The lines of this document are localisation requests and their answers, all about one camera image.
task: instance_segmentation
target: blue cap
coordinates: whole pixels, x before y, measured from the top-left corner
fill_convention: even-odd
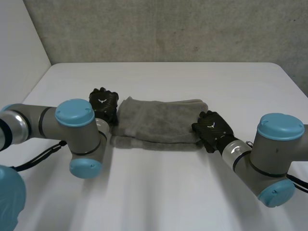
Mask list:
[[[79,158],[71,161],[69,165],[70,172],[78,178],[90,179],[97,177],[102,169],[102,164],[97,160]]]
[[[291,141],[300,138],[305,127],[298,118],[281,113],[271,113],[262,116],[257,127],[258,133],[275,141]]]
[[[274,208],[290,200],[294,192],[295,186],[292,181],[285,179],[267,187],[258,195],[258,199],[267,207]]]
[[[82,99],[68,100],[56,108],[56,119],[68,127],[82,127],[94,120],[91,104]]]
[[[13,231],[26,203],[26,185],[14,169],[0,165],[0,230]]]

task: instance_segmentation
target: white table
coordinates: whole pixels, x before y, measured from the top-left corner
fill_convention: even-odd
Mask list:
[[[308,123],[308,99],[270,63],[57,64],[26,104],[57,106],[87,99],[94,88],[139,100],[202,99],[242,140],[253,141],[262,115],[291,114]],[[56,141],[32,139],[0,154],[19,165]],[[69,172],[67,147],[22,172],[27,201],[16,231],[306,231],[308,195],[267,208],[223,162],[219,153],[154,152],[108,148],[94,180]],[[308,180],[308,163],[291,172]]]

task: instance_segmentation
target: folded towel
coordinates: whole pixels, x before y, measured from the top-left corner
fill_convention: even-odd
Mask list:
[[[111,144],[117,148],[143,148],[160,151],[190,151],[202,147],[193,132],[201,111],[208,107],[201,100],[179,102],[124,100],[112,129]]]

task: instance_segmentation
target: concrete wall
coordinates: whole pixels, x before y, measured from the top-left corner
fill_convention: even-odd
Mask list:
[[[24,0],[52,64],[273,62],[308,94],[307,0]]]

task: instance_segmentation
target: carbon fiber hand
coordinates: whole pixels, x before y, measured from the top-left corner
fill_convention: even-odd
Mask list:
[[[105,88],[94,89],[90,94],[89,102],[95,112],[95,118],[103,119],[110,125],[118,123],[116,107],[119,96]]]
[[[203,141],[208,153],[217,150],[217,143],[222,137],[234,137],[231,127],[217,112],[201,112],[199,117],[198,123],[192,124],[192,128]]]

